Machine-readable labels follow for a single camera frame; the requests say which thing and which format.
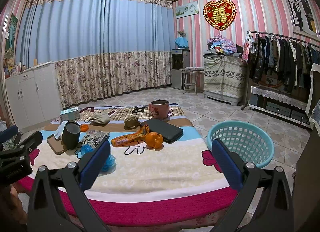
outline pink striped wall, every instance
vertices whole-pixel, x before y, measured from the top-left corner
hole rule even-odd
[[[305,41],[319,44],[293,33],[290,10],[286,0],[232,0],[237,7],[235,21],[225,31],[220,32],[212,27],[203,16],[203,8],[207,2],[218,0],[179,0],[173,6],[198,1],[199,14],[176,19],[174,21],[177,31],[184,29],[190,48],[191,66],[203,66],[203,52],[207,50],[207,39],[222,34],[234,43],[243,46],[243,41],[248,30],[264,31],[296,37]],[[315,10],[316,24],[320,26],[320,9],[314,0],[311,4]]]
[[[2,12],[0,14],[0,27],[3,27],[3,25],[4,25],[5,14],[7,14],[7,12],[9,12],[9,14],[10,14],[9,15],[9,19],[11,17],[11,14],[16,16],[17,19],[18,19],[18,25],[17,25],[17,31],[16,31],[16,39],[15,39],[14,47],[16,47],[16,41],[17,41],[17,37],[18,37],[18,30],[19,30],[19,26],[20,26],[22,14],[23,14],[26,2],[27,2],[27,0],[14,0],[13,1],[13,5],[6,4],[6,6],[4,7],[4,9],[2,10]],[[5,39],[2,40],[2,45],[4,47]]]

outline white cabinet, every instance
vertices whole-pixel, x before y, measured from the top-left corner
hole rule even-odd
[[[19,83],[20,95],[30,125],[44,122],[34,78]]]
[[[10,108],[15,109],[11,110],[11,113],[16,126],[18,126],[20,130],[28,127],[30,124],[20,95],[18,77],[15,76],[6,79],[5,84]]]
[[[62,105],[54,66],[48,62],[5,80],[11,113],[20,130],[42,127],[45,121],[60,116]]]
[[[59,117],[62,106],[54,68],[49,66],[36,68],[34,74],[36,91],[44,119],[47,121]]]

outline blue plastic basket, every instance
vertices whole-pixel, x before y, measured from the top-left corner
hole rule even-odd
[[[275,153],[272,139],[261,128],[241,121],[224,121],[214,125],[207,136],[207,144],[219,138],[231,151],[242,160],[253,162],[258,168],[267,166]]]

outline black tablet case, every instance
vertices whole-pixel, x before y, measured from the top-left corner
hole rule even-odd
[[[144,126],[145,124],[149,126],[150,132],[161,134],[163,140],[167,143],[172,143],[183,135],[183,129],[156,118],[151,118],[147,121],[144,121],[140,124],[140,126]]]

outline floral curtain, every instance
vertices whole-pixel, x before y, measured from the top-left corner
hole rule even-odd
[[[170,84],[167,0],[28,0],[16,61],[56,61],[62,104]]]
[[[63,107],[171,83],[170,52],[124,52],[56,62]]]

